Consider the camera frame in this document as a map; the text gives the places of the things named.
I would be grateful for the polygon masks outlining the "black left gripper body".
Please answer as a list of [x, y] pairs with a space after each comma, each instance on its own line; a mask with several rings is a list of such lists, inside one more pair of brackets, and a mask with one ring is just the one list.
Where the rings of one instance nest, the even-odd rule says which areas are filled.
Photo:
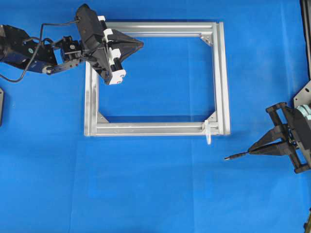
[[105, 17], [98, 16], [87, 4], [83, 4], [77, 9], [75, 19], [83, 44], [83, 57], [106, 85], [122, 83], [126, 71], [119, 62], [114, 61], [120, 57], [120, 50], [108, 46], [108, 36], [113, 32], [106, 26]]

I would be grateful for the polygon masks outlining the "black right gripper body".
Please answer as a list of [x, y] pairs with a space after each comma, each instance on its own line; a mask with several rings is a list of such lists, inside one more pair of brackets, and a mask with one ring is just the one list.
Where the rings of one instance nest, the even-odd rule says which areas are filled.
[[287, 103], [280, 102], [266, 109], [274, 126], [288, 125], [287, 141], [280, 139], [273, 143], [288, 143], [291, 153], [288, 154], [295, 173], [301, 173], [311, 168], [311, 106], [299, 105], [290, 108]]

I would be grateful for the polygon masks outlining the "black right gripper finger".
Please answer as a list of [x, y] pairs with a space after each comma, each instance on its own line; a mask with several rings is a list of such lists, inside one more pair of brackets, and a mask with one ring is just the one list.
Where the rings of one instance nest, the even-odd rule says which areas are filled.
[[248, 149], [248, 152], [253, 152], [255, 150], [271, 146], [273, 142], [277, 141], [278, 139], [280, 139], [281, 142], [287, 141], [288, 137], [289, 133], [287, 124], [274, 126], [274, 128], [270, 129], [263, 137], [261, 137], [257, 142], [255, 142]]
[[259, 147], [248, 151], [249, 154], [255, 155], [275, 155], [282, 156], [291, 153], [288, 143], [273, 143], [266, 146]]

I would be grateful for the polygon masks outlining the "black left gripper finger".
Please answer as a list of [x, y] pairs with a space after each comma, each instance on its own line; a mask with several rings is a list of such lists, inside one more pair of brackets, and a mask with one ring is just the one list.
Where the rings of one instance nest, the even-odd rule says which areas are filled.
[[122, 32], [112, 29], [112, 34], [107, 35], [108, 43], [116, 46], [129, 44], [131, 46], [143, 47], [144, 43], [135, 38], [132, 38]]
[[143, 48], [143, 45], [121, 45], [120, 47], [117, 47], [117, 45], [111, 45], [110, 66], [121, 68], [121, 62], [141, 48]]

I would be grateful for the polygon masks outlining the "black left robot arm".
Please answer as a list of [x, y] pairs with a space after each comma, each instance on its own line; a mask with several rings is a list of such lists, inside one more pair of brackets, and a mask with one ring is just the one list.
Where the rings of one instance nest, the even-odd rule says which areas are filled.
[[58, 41], [30, 37], [24, 30], [0, 27], [0, 61], [15, 68], [52, 75], [88, 62], [106, 85], [119, 84], [126, 71], [122, 62], [144, 46], [144, 43], [115, 29], [108, 28], [87, 4], [81, 5], [71, 24], [80, 40], [64, 36]]

